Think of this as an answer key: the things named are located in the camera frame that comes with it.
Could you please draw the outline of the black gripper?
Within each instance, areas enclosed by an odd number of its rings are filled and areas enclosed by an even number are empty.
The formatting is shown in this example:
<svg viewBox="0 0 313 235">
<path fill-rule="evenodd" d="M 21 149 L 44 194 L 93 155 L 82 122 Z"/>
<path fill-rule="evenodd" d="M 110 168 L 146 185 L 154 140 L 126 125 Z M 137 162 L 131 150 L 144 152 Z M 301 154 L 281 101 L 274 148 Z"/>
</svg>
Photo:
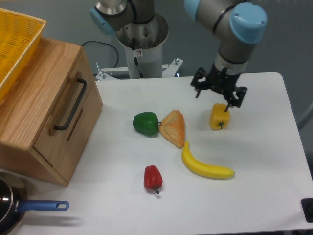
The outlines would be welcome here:
<svg viewBox="0 0 313 235">
<path fill-rule="evenodd" d="M 240 73 L 231 75 L 227 72 L 228 67 L 223 67 L 222 70 L 219 70 L 213 64 L 208 75 L 204 68 L 199 67 L 190 83 L 197 92 L 196 98 L 200 96 L 202 90 L 209 90 L 211 85 L 211 89 L 223 95 L 227 101 L 225 112 L 229 108 L 240 108 L 247 92 L 247 87 L 236 87 L 236 83 L 241 75 Z"/>
</svg>

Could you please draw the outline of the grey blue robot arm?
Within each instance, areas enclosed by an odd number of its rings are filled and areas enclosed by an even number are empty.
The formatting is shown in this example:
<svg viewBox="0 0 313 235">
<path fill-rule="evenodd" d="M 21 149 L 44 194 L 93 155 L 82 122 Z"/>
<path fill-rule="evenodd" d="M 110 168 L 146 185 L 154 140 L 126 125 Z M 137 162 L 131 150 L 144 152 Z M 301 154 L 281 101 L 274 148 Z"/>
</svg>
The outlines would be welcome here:
<svg viewBox="0 0 313 235">
<path fill-rule="evenodd" d="M 186 0 L 184 8 L 221 41 L 211 70 L 199 68 L 191 85 L 198 93 L 221 94 L 228 107 L 240 107 L 247 88 L 236 83 L 262 39 L 266 12 L 248 0 Z M 152 0 L 99 0 L 89 13 L 102 33 L 114 34 L 124 46 L 131 79 L 161 77 L 169 27 Z"/>
</svg>

